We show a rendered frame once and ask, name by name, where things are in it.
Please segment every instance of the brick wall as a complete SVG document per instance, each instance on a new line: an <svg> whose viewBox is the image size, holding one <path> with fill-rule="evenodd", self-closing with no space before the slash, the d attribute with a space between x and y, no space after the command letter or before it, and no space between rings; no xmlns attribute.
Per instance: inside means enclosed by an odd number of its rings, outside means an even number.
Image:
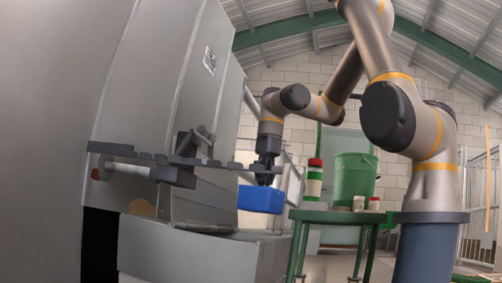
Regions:
<svg viewBox="0 0 502 283"><path fill-rule="evenodd" d="M247 86L253 95L261 95L266 87L285 87L298 82L317 94L324 89L347 48L348 44L337 45L322 49L320 55L308 51L278 59L270 63L272 66L270 69L264 64L248 68ZM408 67L407 59L400 58L400 60L405 72L420 81L423 99L427 95L429 99L447 103L455 111L458 122L458 145L467 146L468 157L474 157L486 150L485 124L490 127L490 145L495 146L502 142L500 114L494 110L485 112L484 104L472 96L456 87L448 90L448 82L420 66ZM354 93L362 94L367 83L368 79L364 76ZM360 106L358 100L347 102L345 121L339 128L361 129L358 113ZM247 106L243 107L240 125L239 136L256 137L257 120ZM288 142L288 151L294 154L295 164L305 165L308 158L314 155L316 125L317 122L299 116L286 117L284 139ZM253 147L254 142L240 140L238 145ZM384 210L400 211L410 182L411 160L378 148L375 148L374 154L379 155L379 173L382 175L375 188L375 196L381 197L380 207Z"/></svg>

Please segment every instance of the corrugated metal roof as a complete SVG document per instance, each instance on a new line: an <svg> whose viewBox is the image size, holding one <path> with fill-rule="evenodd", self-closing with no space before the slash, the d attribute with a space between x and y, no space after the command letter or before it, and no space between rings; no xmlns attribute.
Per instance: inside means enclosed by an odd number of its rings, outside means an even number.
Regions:
<svg viewBox="0 0 502 283"><path fill-rule="evenodd" d="M419 25L423 24L430 0L391 0L395 13ZM235 0L220 0L237 31L248 28ZM305 0L243 0L253 26L307 13ZM326 0L312 0L315 11L333 8ZM471 51L483 36L492 18L502 6L502 0L436 0L427 28ZM317 31L320 48L352 41L348 25L338 25ZM394 32L391 36L397 54L410 58L415 41ZM263 44L269 60L283 58L314 49L312 34L305 32ZM251 47L235 53L243 68L263 62L259 50ZM476 56L502 69L502 23L489 35ZM415 63L449 81L459 66L430 49L420 46ZM499 90L474 74L464 71L456 86L486 103ZM502 103L494 109L502 113Z"/></svg>

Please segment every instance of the red cap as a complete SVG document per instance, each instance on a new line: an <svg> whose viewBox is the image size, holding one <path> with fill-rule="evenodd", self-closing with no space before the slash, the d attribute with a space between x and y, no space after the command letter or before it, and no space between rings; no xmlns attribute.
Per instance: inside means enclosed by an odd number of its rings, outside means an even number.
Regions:
<svg viewBox="0 0 502 283"><path fill-rule="evenodd" d="M319 166L319 167L322 167L322 159L320 159L320 158L309 158L309 166Z"/></svg>

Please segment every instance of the concrete floor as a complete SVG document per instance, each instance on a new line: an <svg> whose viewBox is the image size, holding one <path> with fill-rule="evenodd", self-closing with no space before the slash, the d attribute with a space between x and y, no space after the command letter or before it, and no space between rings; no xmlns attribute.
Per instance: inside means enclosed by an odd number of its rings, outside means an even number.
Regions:
<svg viewBox="0 0 502 283"><path fill-rule="evenodd" d="M363 254L359 276L364 276L368 253ZM376 251L371 283L391 283L394 273L395 257L385 251ZM322 249L317 256L306 256L304 274L307 275L305 283L347 283L347 277L352 276L356 262L355 250L330 250ZM482 273L476 269L463 266L454 268L456 274Z"/></svg>

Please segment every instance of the rust stain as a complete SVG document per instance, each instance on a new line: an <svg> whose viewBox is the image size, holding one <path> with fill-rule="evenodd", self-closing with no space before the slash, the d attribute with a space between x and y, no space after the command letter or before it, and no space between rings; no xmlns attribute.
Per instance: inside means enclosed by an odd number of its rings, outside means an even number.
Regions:
<svg viewBox="0 0 502 283"><path fill-rule="evenodd" d="M97 168L92 169L91 179L92 180L101 180L101 178L100 178L100 172L97 170Z"/></svg>
<svg viewBox="0 0 502 283"><path fill-rule="evenodd" d="M129 213L134 215L157 215L157 208L146 199L135 199L129 204Z"/></svg>

